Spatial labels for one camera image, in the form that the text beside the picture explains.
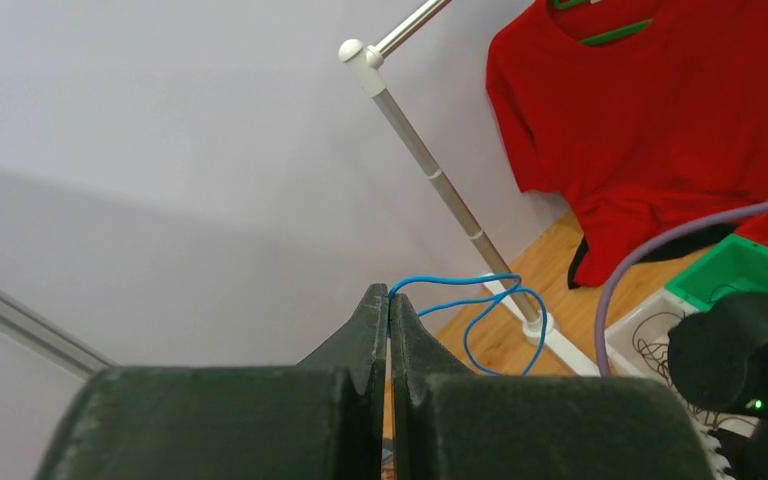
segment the white pole joint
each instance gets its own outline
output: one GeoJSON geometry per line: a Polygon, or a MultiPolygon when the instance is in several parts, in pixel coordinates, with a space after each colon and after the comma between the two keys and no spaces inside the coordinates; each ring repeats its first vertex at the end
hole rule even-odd
{"type": "Polygon", "coordinates": [[[370,97],[377,97],[387,89],[384,77],[378,72],[384,64],[384,55],[375,47],[360,40],[346,40],[340,46],[340,61],[349,66],[370,97]]]}

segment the metal pole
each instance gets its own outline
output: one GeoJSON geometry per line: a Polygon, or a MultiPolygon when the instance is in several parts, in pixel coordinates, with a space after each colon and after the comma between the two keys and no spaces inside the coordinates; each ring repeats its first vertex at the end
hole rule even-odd
{"type": "MultiPolygon", "coordinates": [[[[484,230],[481,229],[481,225],[478,224],[475,216],[470,212],[469,207],[466,206],[466,203],[464,203],[460,194],[455,190],[454,185],[452,185],[452,182],[446,176],[446,173],[440,168],[437,160],[431,155],[425,142],[423,142],[422,138],[419,137],[419,134],[416,133],[410,120],[405,116],[401,107],[399,107],[399,104],[396,103],[396,100],[390,94],[390,91],[384,89],[381,93],[374,96],[373,99],[378,105],[378,108],[381,109],[381,112],[384,113],[384,116],[387,117],[387,121],[390,122],[390,125],[396,130],[396,133],[399,134],[402,142],[408,147],[408,150],[410,150],[411,154],[416,159],[416,162],[419,164],[420,168],[422,168],[422,171],[425,172],[425,176],[431,184],[434,185],[434,188],[437,190],[437,193],[440,194],[443,202],[446,203],[446,206],[449,207],[449,210],[451,210],[455,218],[458,219],[461,227],[463,227],[467,236],[469,236],[470,241],[475,245],[478,253],[480,253],[484,261],[487,262],[490,270],[492,270],[493,273],[511,273],[508,264],[505,263],[505,260],[499,254],[499,251],[496,250],[496,246],[493,245],[493,242],[490,241],[490,238],[488,238],[487,234],[484,233],[484,230]]],[[[511,285],[511,282],[504,283],[506,286],[511,285]]],[[[525,316],[526,322],[533,324],[541,320],[541,316],[537,313],[537,310],[534,309],[534,306],[531,305],[530,300],[524,293],[513,294],[511,295],[511,299],[522,312],[523,316],[525,316]]]]}
{"type": "Polygon", "coordinates": [[[440,13],[443,7],[449,4],[452,0],[428,0],[417,11],[413,12],[408,18],[406,18],[398,27],[393,29],[392,32],[387,34],[377,45],[375,49],[381,53],[384,58],[387,58],[393,53],[399,46],[407,39],[409,39],[417,30],[422,28],[423,25],[428,23],[429,20],[434,18],[434,15],[440,13]]]}
{"type": "Polygon", "coordinates": [[[115,365],[1,292],[0,332],[81,378],[115,365]]]}

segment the green hanger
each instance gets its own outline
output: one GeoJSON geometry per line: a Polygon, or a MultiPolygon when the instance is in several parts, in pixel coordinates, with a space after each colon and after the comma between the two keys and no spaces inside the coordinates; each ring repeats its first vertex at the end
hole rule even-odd
{"type": "Polygon", "coordinates": [[[569,7],[574,7],[578,5],[579,3],[589,2],[590,0],[567,0],[566,2],[562,2],[561,0],[552,0],[552,3],[555,4],[555,8],[560,8],[561,10],[569,7]]]}
{"type": "Polygon", "coordinates": [[[650,23],[652,23],[651,19],[643,20],[642,22],[633,23],[627,27],[618,28],[616,30],[611,30],[610,32],[600,33],[594,37],[585,38],[581,41],[581,43],[589,47],[593,47],[603,43],[608,43],[613,40],[619,40],[620,38],[634,35],[635,33],[646,28],[646,26],[650,23]]]}
{"type": "MultiPolygon", "coordinates": [[[[552,3],[555,5],[555,8],[563,10],[589,1],[590,0],[567,0],[564,2],[563,0],[552,0],[552,3]]],[[[618,28],[616,30],[611,30],[610,32],[600,33],[599,35],[585,38],[581,43],[589,47],[594,47],[596,45],[602,45],[603,43],[619,40],[620,38],[630,37],[646,28],[650,23],[652,23],[652,19],[643,20],[642,22],[637,22],[628,25],[627,27],[618,28]]]]}

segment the green plastic bin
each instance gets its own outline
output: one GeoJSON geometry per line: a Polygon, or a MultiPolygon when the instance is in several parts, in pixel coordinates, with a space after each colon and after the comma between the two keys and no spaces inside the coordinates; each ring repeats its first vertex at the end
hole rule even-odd
{"type": "Polygon", "coordinates": [[[702,311],[735,292],[768,292],[768,248],[730,235],[666,288],[702,311]]]}

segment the blue wire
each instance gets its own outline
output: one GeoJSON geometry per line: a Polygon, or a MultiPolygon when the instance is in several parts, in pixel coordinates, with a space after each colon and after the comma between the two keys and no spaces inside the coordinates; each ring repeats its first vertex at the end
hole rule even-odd
{"type": "Polygon", "coordinates": [[[416,277],[408,277],[399,281],[393,285],[390,289],[390,300],[396,296],[396,292],[401,290],[405,285],[411,283],[436,283],[438,285],[478,285],[480,283],[492,282],[493,280],[514,280],[516,285],[519,286],[522,283],[522,277],[513,273],[500,273],[497,275],[487,275],[484,277],[472,277],[472,278],[449,278],[449,277],[432,277],[428,275],[419,275],[416,277]]]}
{"type": "Polygon", "coordinates": [[[502,303],[502,301],[512,293],[527,293],[533,296],[537,300],[537,303],[540,305],[540,312],[542,314],[542,326],[540,328],[540,341],[537,343],[537,350],[534,352],[534,356],[531,358],[531,361],[528,362],[528,365],[522,371],[522,375],[527,375],[528,372],[531,371],[531,369],[534,367],[534,364],[537,362],[537,359],[540,357],[540,354],[543,352],[543,347],[546,343],[546,326],[549,322],[546,314],[546,311],[547,311],[546,304],[543,302],[543,299],[540,298],[540,295],[538,295],[537,292],[535,292],[534,290],[520,286],[520,284],[522,283],[522,277],[520,277],[519,275],[499,274],[499,275],[488,275],[485,277],[473,277],[473,278],[463,278],[463,279],[431,277],[431,276],[408,277],[398,282],[396,285],[393,286],[393,288],[390,289],[390,299],[391,300],[393,299],[393,297],[396,295],[396,292],[398,292],[399,289],[411,283],[425,282],[425,283],[436,283],[436,284],[442,284],[442,285],[475,285],[475,284],[485,283],[493,280],[514,280],[514,285],[509,287],[505,291],[497,293],[495,295],[490,295],[487,297],[480,297],[480,298],[469,298],[469,299],[457,300],[454,302],[443,303],[440,305],[435,305],[433,307],[429,307],[420,311],[419,313],[417,313],[417,316],[421,317],[431,312],[436,312],[438,310],[443,310],[446,308],[456,307],[460,305],[491,302],[490,305],[487,308],[485,308],[483,312],[478,314],[478,316],[472,319],[472,321],[470,321],[469,324],[467,325],[466,330],[464,330],[463,346],[464,346],[464,351],[466,352],[466,356],[469,358],[470,362],[472,362],[472,364],[475,365],[475,368],[490,375],[504,375],[503,373],[497,372],[495,370],[487,368],[484,365],[481,365],[480,363],[478,363],[478,360],[475,359],[475,357],[472,355],[472,351],[469,349],[469,341],[468,341],[469,333],[472,331],[473,327],[475,327],[475,325],[478,324],[478,322],[481,319],[487,316],[488,313],[490,313],[494,308],[496,308],[497,305],[502,303]]]}

